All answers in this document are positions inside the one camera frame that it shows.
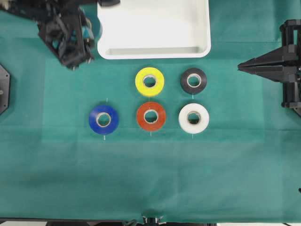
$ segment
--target tape roll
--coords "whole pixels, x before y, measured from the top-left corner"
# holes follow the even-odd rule
[[[106,125],[101,125],[99,123],[99,118],[103,115],[107,115],[109,122]],[[98,134],[108,135],[115,131],[118,127],[119,118],[117,111],[107,105],[101,105],[94,108],[89,116],[89,124],[91,129]]]
[[[189,121],[190,114],[196,114],[199,118],[198,123],[192,124]],[[186,105],[179,114],[179,124],[181,128],[190,134],[197,134],[203,132],[209,124],[209,113],[202,105],[189,104]]]
[[[189,79],[195,77],[198,80],[198,84],[193,86],[189,83]],[[202,92],[207,85],[206,74],[198,68],[190,68],[186,70],[181,76],[181,86],[186,93],[195,95]]]
[[[147,87],[145,85],[145,79],[153,78],[155,80],[155,84],[152,87]],[[157,96],[164,88],[164,76],[161,71],[154,67],[146,67],[143,68],[136,75],[135,84],[137,90],[146,97],[154,97]]]
[[[157,119],[154,122],[148,122],[145,115],[148,112],[156,113]],[[166,112],[162,105],[156,102],[147,102],[139,107],[137,111],[137,122],[139,126],[149,132],[154,132],[163,127],[166,121]]]

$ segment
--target red tape roll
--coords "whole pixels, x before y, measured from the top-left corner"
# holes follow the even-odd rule
[[[145,115],[149,111],[154,111],[157,119],[154,122],[147,122]],[[149,132],[161,129],[166,121],[166,112],[162,105],[156,102],[147,102],[139,107],[137,111],[137,122],[139,126]]]

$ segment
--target white tape roll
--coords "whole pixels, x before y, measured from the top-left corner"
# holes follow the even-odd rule
[[[192,124],[188,120],[190,114],[196,114],[199,117],[197,124]],[[186,105],[179,114],[179,124],[181,128],[190,134],[197,134],[203,132],[209,124],[209,113],[202,105],[189,104]]]

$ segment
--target yellow tape roll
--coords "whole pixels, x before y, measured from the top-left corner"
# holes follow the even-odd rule
[[[144,84],[144,80],[146,78],[154,78],[156,83],[152,87],[147,87]],[[164,76],[161,71],[154,67],[146,67],[143,68],[138,74],[136,75],[135,84],[137,90],[146,97],[154,97],[157,96],[162,89],[164,88]]]

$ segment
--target green fabric surface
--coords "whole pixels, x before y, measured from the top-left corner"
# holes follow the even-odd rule
[[[280,106],[281,84],[237,71],[280,46],[278,27],[300,18],[301,3],[209,3],[208,56],[105,60],[94,51],[95,61],[74,72],[34,22],[0,12],[0,64],[12,75],[10,107],[0,116],[0,218],[301,222],[301,119]],[[152,136],[135,118],[148,101],[134,83],[146,66],[166,79],[150,100],[165,107],[167,121]],[[190,67],[208,77],[194,100],[180,86]],[[120,122],[104,141],[88,116],[106,98]],[[210,113],[208,129],[194,138],[178,123],[192,102]]]

